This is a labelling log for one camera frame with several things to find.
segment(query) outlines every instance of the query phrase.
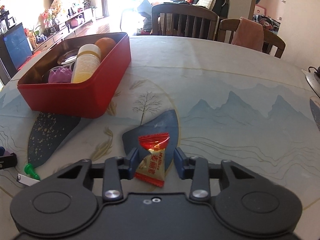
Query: wooden cabinet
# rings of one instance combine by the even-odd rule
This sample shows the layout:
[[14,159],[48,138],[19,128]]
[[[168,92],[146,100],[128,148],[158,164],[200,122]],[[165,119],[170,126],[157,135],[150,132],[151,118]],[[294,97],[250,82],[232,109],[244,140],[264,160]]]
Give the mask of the wooden cabinet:
[[64,28],[63,30],[59,31],[58,33],[56,33],[54,36],[53,36],[53,41],[54,43],[62,40],[64,37],[66,37],[67,35],[69,34],[69,30],[68,28]]
[[34,50],[34,52],[45,51],[45,50],[49,49],[51,46],[53,46],[53,44],[54,44],[53,38],[49,38],[46,41],[44,41],[39,47],[37,47]]
[[[82,14],[83,18],[85,20],[85,22],[75,28],[71,28],[69,29],[68,25],[70,23],[70,21],[75,18],[75,17],[79,17],[79,15]],[[50,49],[52,46],[54,46],[55,44],[58,44],[61,40],[63,40],[64,38],[66,38],[71,32],[75,32],[78,28],[80,28],[81,26],[83,26],[84,24],[86,24],[87,22],[90,21],[95,21],[95,17],[93,16],[93,12],[92,9],[86,9],[83,12],[78,12],[74,15],[71,15],[71,17],[69,17],[68,20],[65,21],[66,27],[60,31],[58,31],[55,34],[49,35],[48,39],[44,42],[42,42],[41,44],[38,45],[38,47],[36,47],[33,52],[36,51],[45,51],[47,49]]]

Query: candy wrapper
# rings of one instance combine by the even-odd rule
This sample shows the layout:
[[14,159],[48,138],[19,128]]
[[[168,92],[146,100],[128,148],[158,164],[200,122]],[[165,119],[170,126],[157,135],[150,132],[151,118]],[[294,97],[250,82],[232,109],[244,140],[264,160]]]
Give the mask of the candy wrapper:
[[140,163],[135,177],[158,187],[164,185],[164,154],[169,133],[139,136],[139,144],[151,154]]

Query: chair backrest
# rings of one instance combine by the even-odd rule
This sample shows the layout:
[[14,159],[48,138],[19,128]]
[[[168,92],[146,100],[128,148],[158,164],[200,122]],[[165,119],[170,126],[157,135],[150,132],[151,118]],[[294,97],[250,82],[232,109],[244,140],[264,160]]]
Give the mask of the chair backrest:
[[[233,34],[237,30],[238,26],[240,24],[240,20],[238,19],[225,19],[220,22],[219,26],[219,33],[218,33],[218,41],[224,42],[226,38],[226,31],[231,31],[229,43],[231,43],[233,39]],[[284,41],[277,35],[275,35],[273,32],[268,31],[267,29],[263,28],[263,41],[268,43],[268,48],[266,50],[267,54],[270,54],[270,51],[272,49],[272,46],[277,47],[277,51],[275,53],[275,57],[281,58],[284,49],[285,49],[285,43]]]
[[[161,24],[158,24],[158,17],[160,13],[164,13],[164,27],[161,30]],[[218,15],[206,8],[202,8],[199,6],[189,5],[189,4],[180,4],[180,3],[164,3],[158,4],[152,7],[151,10],[151,17],[152,17],[152,34],[153,35],[166,35],[167,34],[167,14],[172,14],[171,23],[170,23],[170,36],[175,36],[174,34],[174,19],[175,17],[173,14],[179,15],[179,22],[178,22],[178,31],[177,36],[182,36],[183,33],[181,31],[182,26],[182,15],[187,15],[186,21],[186,28],[184,32],[184,36],[187,37],[189,33],[190,27],[192,29],[192,38],[199,38],[203,39],[204,35],[204,20],[210,20],[209,32],[208,36],[206,37],[207,40],[213,40],[214,32],[217,25]],[[190,26],[191,17],[195,17],[193,22],[193,27]],[[197,22],[198,18],[202,18],[200,33],[197,34]]]

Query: electrical cord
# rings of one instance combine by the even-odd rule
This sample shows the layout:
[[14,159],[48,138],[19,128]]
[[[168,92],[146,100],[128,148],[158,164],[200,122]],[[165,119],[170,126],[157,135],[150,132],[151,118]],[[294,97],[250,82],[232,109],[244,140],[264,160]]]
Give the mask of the electrical cord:
[[316,70],[316,72],[318,72],[318,70],[317,70],[315,67],[308,67],[309,73],[311,72],[311,71],[310,71],[310,68],[314,68],[314,69]]

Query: red box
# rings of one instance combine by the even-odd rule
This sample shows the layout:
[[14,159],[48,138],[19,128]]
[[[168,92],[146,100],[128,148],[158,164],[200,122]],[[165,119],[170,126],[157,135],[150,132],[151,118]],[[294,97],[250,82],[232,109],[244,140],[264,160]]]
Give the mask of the red box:
[[[82,83],[43,84],[42,76],[57,66],[64,53],[95,43],[102,37],[117,45],[101,62],[94,74]],[[18,90],[34,111],[97,118],[103,115],[131,62],[126,33],[103,33],[62,41],[36,62],[18,81]]]

